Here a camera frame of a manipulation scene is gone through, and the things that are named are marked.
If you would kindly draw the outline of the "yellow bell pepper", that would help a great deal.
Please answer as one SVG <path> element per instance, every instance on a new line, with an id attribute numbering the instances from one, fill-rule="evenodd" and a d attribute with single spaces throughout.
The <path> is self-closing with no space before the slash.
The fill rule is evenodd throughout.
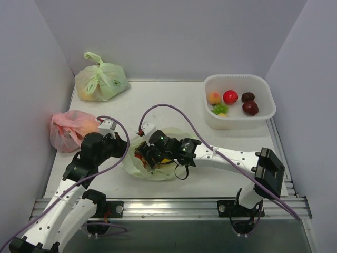
<path id="1" fill-rule="evenodd" d="M 169 159 L 163 159 L 160 164 L 170 164 L 172 163 L 173 161 L 172 160 L 169 160 Z"/>

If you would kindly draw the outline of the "light green fruit bag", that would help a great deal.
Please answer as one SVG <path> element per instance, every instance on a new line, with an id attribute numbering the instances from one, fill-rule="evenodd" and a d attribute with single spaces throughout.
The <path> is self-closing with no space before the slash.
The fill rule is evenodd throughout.
<path id="1" fill-rule="evenodd" d="M 162 131 L 170 138 L 177 138 L 178 140 L 184 138 L 198 139 L 195 133 L 186 132 L 179 128 L 163 128 Z M 165 181 L 172 180 L 176 176 L 182 177 L 185 174 L 185 169 L 183 167 L 178 167 L 175 171 L 176 164 L 166 164 L 157 166 L 154 170 L 134 156 L 136 148 L 145 142 L 144 137 L 139 137 L 138 135 L 131 138 L 130 147 L 128 153 L 124 160 L 122 161 L 123 169 L 131 176 L 152 180 L 152 181 Z"/>

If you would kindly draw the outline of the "red tomato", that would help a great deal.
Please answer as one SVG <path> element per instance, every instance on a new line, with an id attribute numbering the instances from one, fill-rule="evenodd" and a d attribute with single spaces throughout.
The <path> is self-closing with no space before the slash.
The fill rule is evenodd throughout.
<path id="1" fill-rule="evenodd" d="M 136 153 L 136 154 L 135 154 L 135 157 L 137 157 L 137 158 L 139 158 L 139 159 L 143 159 L 142 155 L 139 154 L 139 153 Z"/>

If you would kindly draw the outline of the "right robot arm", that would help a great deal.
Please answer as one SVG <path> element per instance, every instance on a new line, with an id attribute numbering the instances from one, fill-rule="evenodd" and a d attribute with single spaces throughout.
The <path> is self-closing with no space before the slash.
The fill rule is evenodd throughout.
<path id="1" fill-rule="evenodd" d="M 240 189 L 234 201 L 234 211 L 244 216 L 263 199 L 275 200 L 281 196 L 284 165 L 268 149 L 260 152 L 243 152 L 213 147 L 201 139 L 170 138 L 156 128 L 142 129 L 139 135 L 145 143 L 138 153 L 151 169 L 174 163 L 178 167 L 217 168 L 246 176 L 251 183 Z"/>

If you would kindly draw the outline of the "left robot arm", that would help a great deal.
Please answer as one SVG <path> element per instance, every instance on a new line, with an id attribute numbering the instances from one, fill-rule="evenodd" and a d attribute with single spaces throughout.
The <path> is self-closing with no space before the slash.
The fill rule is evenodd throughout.
<path id="1" fill-rule="evenodd" d="M 61 252 L 89 218 L 106 214 L 106 195 L 89 186 L 101 174 L 101 164 L 109 158 L 122 162 L 129 147 L 129 139 L 122 140 L 117 132 L 87 134 L 47 207 L 27 225 L 22 237 L 11 239 L 10 252 Z"/>

